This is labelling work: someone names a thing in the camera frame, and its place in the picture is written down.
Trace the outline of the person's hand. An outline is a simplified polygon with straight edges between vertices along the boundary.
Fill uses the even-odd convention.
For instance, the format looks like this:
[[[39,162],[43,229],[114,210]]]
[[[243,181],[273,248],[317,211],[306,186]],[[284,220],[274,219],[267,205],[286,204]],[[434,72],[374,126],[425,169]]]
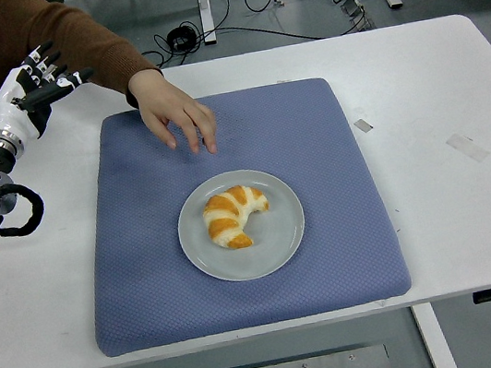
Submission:
[[[177,148],[177,140],[168,128],[174,123],[194,154],[199,153],[201,144],[210,154],[218,151],[212,109],[172,85],[162,73],[155,69],[139,71],[130,78],[128,90],[138,102],[144,124],[164,145]]]

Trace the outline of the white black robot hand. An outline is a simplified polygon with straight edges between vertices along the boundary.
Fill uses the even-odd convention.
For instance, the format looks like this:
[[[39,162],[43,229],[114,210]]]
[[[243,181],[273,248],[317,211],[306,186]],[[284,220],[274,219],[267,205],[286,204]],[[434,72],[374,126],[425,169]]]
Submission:
[[[88,82],[94,69],[77,72],[57,65],[61,54],[50,52],[51,42],[40,44],[13,68],[0,88],[0,130],[15,135],[22,142],[44,133],[51,105]]]

